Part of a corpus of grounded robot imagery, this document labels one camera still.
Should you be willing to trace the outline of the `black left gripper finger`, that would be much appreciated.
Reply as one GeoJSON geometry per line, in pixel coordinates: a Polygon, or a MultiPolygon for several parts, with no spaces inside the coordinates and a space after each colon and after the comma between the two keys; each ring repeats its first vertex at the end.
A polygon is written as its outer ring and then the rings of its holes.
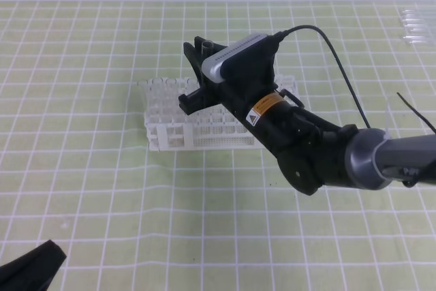
{"type": "Polygon", "coordinates": [[[52,240],[1,266],[1,290],[45,291],[67,258],[52,240]]]}

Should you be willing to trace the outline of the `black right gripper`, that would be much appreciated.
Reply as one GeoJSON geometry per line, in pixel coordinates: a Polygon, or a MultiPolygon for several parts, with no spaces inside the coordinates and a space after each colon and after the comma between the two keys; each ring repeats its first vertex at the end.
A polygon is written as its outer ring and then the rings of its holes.
{"type": "Polygon", "coordinates": [[[178,97],[181,110],[191,115],[197,111],[223,105],[246,127],[255,127],[262,116],[283,101],[277,92],[273,65],[256,66],[238,71],[215,83],[202,73],[202,58],[208,58],[226,46],[196,36],[194,44],[183,43],[183,53],[190,63],[200,86],[188,95],[178,97]]]}

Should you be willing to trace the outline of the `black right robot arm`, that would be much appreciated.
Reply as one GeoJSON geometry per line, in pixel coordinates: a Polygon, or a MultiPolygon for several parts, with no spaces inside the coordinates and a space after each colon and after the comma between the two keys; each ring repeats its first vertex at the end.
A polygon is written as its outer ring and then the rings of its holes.
{"type": "Polygon", "coordinates": [[[275,157],[289,184],[306,195],[324,185],[379,190],[435,182],[433,135],[391,139],[377,128],[338,126],[309,112],[275,83],[284,32],[254,33],[222,46],[196,37],[183,52],[197,90],[178,99],[185,114],[222,105],[275,157]]]}

